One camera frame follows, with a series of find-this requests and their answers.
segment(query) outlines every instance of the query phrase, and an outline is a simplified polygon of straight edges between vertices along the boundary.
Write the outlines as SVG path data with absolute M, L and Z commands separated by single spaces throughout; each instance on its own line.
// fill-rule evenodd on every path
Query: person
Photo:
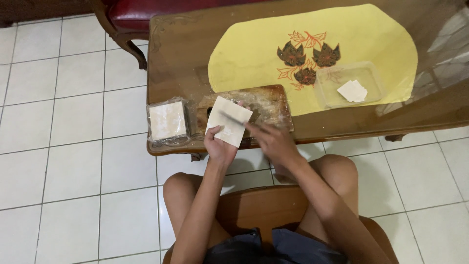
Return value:
M 276 174 L 295 181 L 309 206 L 295 232 L 274 229 L 275 254 L 266 256 L 256 231 L 231 237 L 215 219 L 228 166 L 237 148 L 214 138 L 204 176 L 176 173 L 163 185 L 163 196 L 176 242 L 171 264 L 390 264 L 389 258 L 358 219 L 358 172 L 343 156 L 325 155 L 307 162 L 288 131 L 271 125 L 245 124 L 273 163 Z

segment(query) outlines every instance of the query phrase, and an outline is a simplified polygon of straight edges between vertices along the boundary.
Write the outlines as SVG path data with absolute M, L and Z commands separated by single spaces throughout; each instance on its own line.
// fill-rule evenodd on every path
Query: red cushion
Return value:
M 156 15 L 189 12 L 266 0 L 118 0 L 109 9 L 109 18 L 119 32 L 148 32 Z

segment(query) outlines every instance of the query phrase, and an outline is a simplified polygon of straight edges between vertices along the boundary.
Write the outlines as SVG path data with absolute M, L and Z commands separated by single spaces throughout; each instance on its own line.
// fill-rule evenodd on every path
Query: red upholstered chair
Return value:
M 90 3 L 109 36 L 135 56 L 140 69 L 146 70 L 145 56 L 132 40 L 148 40 L 153 16 L 262 1 L 265 0 L 90 0 Z

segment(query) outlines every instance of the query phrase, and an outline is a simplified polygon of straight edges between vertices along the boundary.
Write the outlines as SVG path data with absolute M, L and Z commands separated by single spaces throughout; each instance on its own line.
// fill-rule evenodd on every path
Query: white square wrapper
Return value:
M 182 102 L 149 107 L 151 139 L 168 139 L 187 134 Z
M 221 125 L 221 131 L 215 134 L 215 138 L 221 139 L 224 142 L 239 148 L 242 135 L 244 134 L 244 126 L 230 120 L 226 116 L 222 115 L 220 111 L 224 111 L 226 114 L 241 123 L 249 121 L 252 111 L 219 96 L 210 112 L 205 133 L 207 134 L 207 130 L 209 128 Z
M 357 81 L 348 81 L 337 91 L 349 102 L 362 102 L 368 91 Z

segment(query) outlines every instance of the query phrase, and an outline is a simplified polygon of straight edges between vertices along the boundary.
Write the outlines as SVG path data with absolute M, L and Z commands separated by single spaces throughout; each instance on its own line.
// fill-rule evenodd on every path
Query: wooden cutting board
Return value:
M 244 106 L 249 106 L 253 111 L 250 123 L 267 123 L 293 131 L 293 121 L 283 86 L 268 85 L 206 95 L 197 105 L 197 133 L 205 134 L 208 112 L 218 96 L 233 102 L 243 100 Z M 246 130 L 243 138 L 247 137 L 250 137 L 250 133 Z

